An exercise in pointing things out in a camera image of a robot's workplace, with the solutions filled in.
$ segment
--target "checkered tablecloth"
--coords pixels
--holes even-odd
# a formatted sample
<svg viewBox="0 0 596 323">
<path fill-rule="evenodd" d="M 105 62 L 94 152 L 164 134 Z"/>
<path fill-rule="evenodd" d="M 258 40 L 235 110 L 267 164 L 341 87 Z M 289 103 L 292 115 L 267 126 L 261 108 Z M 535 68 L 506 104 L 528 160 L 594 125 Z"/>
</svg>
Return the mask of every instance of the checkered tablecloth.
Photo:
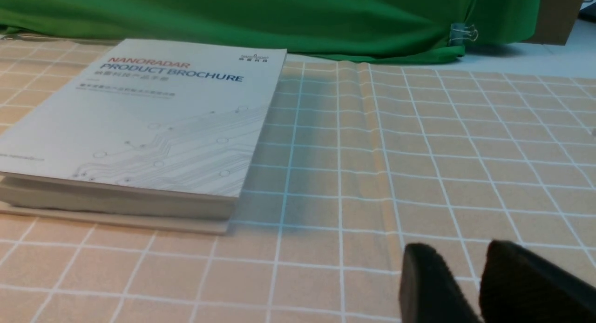
<svg viewBox="0 0 596 323">
<path fill-rule="evenodd" d="M 108 49 L 0 43 L 0 128 Z M 592 79 L 288 62 L 229 235 L 0 215 L 0 322 L 398 322 L 409 242 L 476 307 L 492 238 L 596 284 L 594 127 Z"/>
</svg>

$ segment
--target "book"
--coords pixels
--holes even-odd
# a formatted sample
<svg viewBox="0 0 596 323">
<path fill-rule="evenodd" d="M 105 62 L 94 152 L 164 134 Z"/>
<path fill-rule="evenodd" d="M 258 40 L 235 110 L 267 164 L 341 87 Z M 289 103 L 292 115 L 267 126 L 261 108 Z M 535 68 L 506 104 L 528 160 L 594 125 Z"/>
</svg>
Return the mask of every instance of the book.
<svg viewBox="0 0 596 323">
<path fill-rule="evenodd" d="M 0 137 L 0 201 L 229 218 L 285 56 L 122 41 Z"/>
</svg>

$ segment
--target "brochure cover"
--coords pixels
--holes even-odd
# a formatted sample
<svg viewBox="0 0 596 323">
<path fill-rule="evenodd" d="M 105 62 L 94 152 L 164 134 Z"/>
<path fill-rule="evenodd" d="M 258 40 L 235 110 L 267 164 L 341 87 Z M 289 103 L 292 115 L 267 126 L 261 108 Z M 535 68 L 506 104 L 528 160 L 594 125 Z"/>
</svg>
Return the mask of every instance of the brochure cover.
<svg viewBox="0 0 596 323">
<path fill-rule="evenodd" d="M 285 54 L 122 41 L 0 137 L 0 173 L 237 197 Z"/>
</svg>

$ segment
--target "green cloth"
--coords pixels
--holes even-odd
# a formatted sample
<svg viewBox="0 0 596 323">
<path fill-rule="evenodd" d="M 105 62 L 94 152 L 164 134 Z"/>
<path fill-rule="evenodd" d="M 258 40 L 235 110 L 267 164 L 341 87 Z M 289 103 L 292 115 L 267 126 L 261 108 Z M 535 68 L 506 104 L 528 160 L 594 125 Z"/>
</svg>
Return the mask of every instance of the green cloth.
<svg viewBox="0 0 596 323">
<path fill-rule="evenodd" d="M 334 60 L 436 64 L 475 0 L 0 0 L 0 32 L 287 48 Z"/>
<path fill-rule="evenodd" d="M 477 0 L 468 18 L 480 34 L 470 45 L 508 44 L 534 35 L 540 0 Z"/>
</svg>

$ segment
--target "circuit board pattern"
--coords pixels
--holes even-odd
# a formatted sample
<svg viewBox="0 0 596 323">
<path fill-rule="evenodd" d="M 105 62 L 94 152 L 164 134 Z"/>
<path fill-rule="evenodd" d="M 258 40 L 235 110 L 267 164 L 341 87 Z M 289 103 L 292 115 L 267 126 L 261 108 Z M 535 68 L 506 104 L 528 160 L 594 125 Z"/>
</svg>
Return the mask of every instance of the circuit board pattern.
<svg viewBox="0 0 596 323">
<path fill-rule="evenodd" d="M 237 197 L 267 109 L 238 107 L 151 123 L 151 142 L 123 140 L 119 150 L 97 151 L 95 160 L 81 164 L 73 179 Z"/>
</svg>

